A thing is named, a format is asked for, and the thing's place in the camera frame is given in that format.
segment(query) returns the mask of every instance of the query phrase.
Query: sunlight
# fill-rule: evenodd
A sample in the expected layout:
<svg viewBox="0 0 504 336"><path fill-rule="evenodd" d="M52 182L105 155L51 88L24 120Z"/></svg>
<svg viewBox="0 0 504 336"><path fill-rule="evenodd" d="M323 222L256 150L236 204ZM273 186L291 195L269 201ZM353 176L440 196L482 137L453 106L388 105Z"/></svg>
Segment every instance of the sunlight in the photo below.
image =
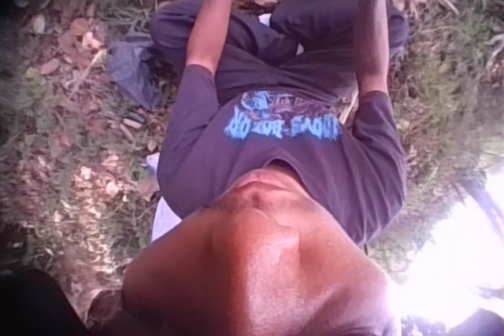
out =
<svg viewBox="0 0 504 336"><path fill-rule="evenodd" d="M504 177L491 176L487 190L501 206ZM418 253L399 287L405 315L457 326L489 301L476 295L480 286L504 286L504 243L478 204L467 198L432 231L432 241ZM501 301L492 306L504 307Z"/></svg>

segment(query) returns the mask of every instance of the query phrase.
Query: graphic print on shirt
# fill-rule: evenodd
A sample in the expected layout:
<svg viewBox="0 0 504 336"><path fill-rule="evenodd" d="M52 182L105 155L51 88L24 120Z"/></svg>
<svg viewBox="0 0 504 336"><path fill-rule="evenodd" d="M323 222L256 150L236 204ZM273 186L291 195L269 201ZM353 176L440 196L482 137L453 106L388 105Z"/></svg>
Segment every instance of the graphic print on shirt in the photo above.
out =
<svg viewBox="0 0 504 336"><path fill-rule="evenodd" d="M257 90L242 96L224 132L236 139L251 133L278 139L306 133L336 140L341 128L335 114L322 105L292 94Z"/></svg>

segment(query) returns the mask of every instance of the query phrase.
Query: dirt ground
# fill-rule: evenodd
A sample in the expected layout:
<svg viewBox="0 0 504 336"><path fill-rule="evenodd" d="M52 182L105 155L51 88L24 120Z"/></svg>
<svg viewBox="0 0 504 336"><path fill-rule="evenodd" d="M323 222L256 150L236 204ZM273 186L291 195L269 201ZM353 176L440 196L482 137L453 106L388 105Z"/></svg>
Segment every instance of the dirt ground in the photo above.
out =
<svg viewBox="0 0 504 336"><path fill-rule="evenodd" d="M82 316L149 244L159 193L145 157L161 148L178 80L158 78L162 106L146 111L111 82L106 47L146 31L170 1L27 0L2 18L0 263L48 271ZM436 0L393 0L412 28L390 78L409 199L370 256L398 282L460 180L481 179L504 151L504 2L451 1L460 14Z"/></svg>

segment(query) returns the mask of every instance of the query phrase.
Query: man's hand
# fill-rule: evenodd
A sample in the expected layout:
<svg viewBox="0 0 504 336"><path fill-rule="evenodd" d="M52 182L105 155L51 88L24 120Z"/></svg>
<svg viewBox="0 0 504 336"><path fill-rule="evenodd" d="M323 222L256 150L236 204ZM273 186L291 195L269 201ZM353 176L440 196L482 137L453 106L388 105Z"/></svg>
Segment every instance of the man's hand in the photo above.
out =
<svg viewBox="0 0 504 336"><path fill-rule="evenodd" d="M354 52L360 96L388 93L389 50L386 0L359 0Z"/></svg>
<svg viewBox="0 0 504 336"><path fill-rule="evenodd" d="M187 43L186 65L201 65L215 75L228 33L232 0L205 0Z"/></svg>

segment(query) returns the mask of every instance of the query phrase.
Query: dark t-shirt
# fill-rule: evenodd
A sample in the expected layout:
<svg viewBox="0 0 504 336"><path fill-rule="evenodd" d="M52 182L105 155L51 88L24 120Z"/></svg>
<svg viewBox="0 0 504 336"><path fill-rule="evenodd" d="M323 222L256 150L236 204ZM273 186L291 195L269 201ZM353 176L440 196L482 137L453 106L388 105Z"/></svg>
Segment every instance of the dark t-shirt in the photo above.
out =
<svg viewBox="0 0 504 336"><path fill-rule="evenodd" d="M356 243L404 201L404 153L386 94L361 98L350 133L329 107L294 91L249 91L220 106L211 73L186 67L158 166L172 210L184 218L272 161L289 164Z"/></svg>

